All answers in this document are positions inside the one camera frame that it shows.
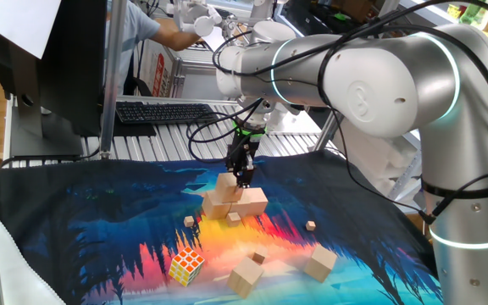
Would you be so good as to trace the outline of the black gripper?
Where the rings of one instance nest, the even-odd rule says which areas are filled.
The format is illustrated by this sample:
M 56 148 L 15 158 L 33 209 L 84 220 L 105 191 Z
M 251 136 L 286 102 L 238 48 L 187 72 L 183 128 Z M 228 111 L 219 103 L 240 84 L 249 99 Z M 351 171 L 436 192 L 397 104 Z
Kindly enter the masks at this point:
M 235 133 L 232 143 L 228 146 L 225 167 L 229 173 L 236 175 L 236 183 L 240 188 L 248 188 L 251 185 L 255 171 L 252 160 L 261 138 L 260 134 Z

